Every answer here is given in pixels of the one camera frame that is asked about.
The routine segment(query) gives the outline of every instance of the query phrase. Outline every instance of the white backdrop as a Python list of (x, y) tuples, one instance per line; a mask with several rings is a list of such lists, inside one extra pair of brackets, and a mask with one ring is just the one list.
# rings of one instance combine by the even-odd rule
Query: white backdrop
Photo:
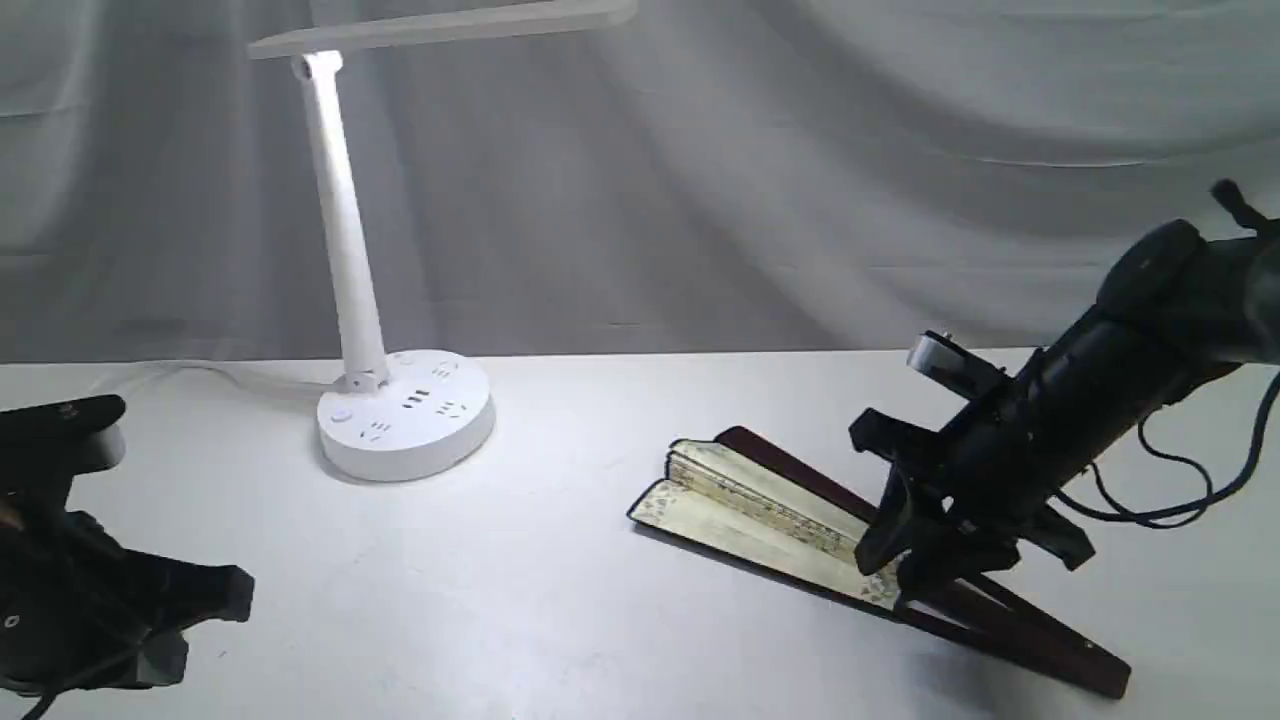
[[(333, 356), (301, 99), (243, 44), (479, 0), (0, 3), (0, 360)], [(342, 88), (388, 345), (1044, 342), (1148, 227), (1280, 213), (1265, 0), (640, 0)]]

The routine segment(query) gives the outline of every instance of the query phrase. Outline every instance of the white desk lamp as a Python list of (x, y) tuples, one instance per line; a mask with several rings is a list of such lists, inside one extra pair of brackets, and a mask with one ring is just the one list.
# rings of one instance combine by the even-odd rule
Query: white desk lamp
[(439, 473), (484, 443), (495, 414), (489, 378), (474, 360), (443, 350), (388, 357), (383, 348), (338, 102), (342, 51), (591, 29), (635, 10), (636, 0), (550, 0), (297, 29), (248, 46), (253, 59), (293, 58), (302, 82), (344, 364), (316, 423), (325, 455), (343, 471), (379, 482)]

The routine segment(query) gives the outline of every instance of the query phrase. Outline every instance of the white table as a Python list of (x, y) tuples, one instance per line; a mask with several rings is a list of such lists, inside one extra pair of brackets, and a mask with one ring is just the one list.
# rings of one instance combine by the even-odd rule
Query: white table
[[(1025, 354), (988, 356), (1016, 366)], [(253, 618), (192, 630), (180, 685), (68, 693), (50, 717), (1276, 716), (1275, 448), (1243, 495), (1197, 525), (1083, 520), (1098, 555), (1079, 571), (1027, 548), (1004, 578), (1133, 664), (1129, 697), (1110, 703), (632, 532), (625, 511), (667, 443), (733, 424), (877, 498), (886, 466), (852, 452), (846, 425), (868, 405), (928, 427), (960, 406), (902, 354), (484, 364), (499, 404), (493, 438), (444, 475), (392, 487), (326, 473), (305, 401), (200, 372), (133, 395), (124, 462), (77, 480), (70, 506), (129, 547), (242, 565), (257, 578)], [(3, 368), (0, 398), (73, 397), (105, 372)], [(1153, 442), (1225, 482), (1268, 377), (1251, 369), (1202, 389), (1152, 421)], [(1132, 437), (1102, 470), (1138, 506), (1198, 492)], [(5, 697), (0, 716), (24, 707)]]

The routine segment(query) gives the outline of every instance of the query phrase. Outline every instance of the fabric backdrop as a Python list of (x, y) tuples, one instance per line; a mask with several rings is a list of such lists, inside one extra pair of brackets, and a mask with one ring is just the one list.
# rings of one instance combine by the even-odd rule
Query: fabric backdrop
[[(480, 0), (0, 0), (0, 360), (338, 355), (301, 96), (244, 45)], [(1148, 227), (1280, 213), (1280, 4), (640, 0), (351, 54), (388, 347), (1056, 337)]]

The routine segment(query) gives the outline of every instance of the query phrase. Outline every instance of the white cable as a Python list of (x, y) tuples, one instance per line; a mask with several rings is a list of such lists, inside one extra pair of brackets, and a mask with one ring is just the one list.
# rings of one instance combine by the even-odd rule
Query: white cable
[[(210, 360), (152, 360), (134, 363), (108, 373), (95, 382), (86, 395), (102, 395), (106, 392), (123, 389), (122, 395), (140, 389), (141, 387), (172, 377), (182, 370), (205, 370), (215, 373), (230, 380), (236, 387), (248, 392), (291, 392), (320, 396), (334, 389), (333, 383), (316, 383), (310, 380), (294, 380), (282, 378), (270, 373), (264, 373), (255, 368), (238, 366), (239, 364), (214, 363)], [(132, 388), (124, 388), (128, 383), (141, 380)]]

